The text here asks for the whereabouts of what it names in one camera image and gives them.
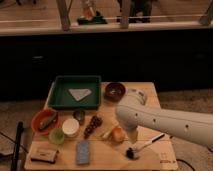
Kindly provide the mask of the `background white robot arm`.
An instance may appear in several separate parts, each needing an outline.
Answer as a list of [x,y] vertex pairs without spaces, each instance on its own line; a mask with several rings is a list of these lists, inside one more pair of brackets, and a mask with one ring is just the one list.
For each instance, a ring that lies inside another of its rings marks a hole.
[[94,12],[94,3],[92,0],[82,0],[82,8],[83,8],[83,16],[87,20],[92,20],[95,12]]

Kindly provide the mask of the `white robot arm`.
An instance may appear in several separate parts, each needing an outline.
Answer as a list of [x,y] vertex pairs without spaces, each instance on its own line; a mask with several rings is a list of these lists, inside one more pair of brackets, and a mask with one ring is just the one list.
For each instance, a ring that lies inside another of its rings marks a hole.
[[116,106],[116,119],[131,141],[142,126],[213,149],[213,114],[149,107],[146,100],[143,90],[130,88]]

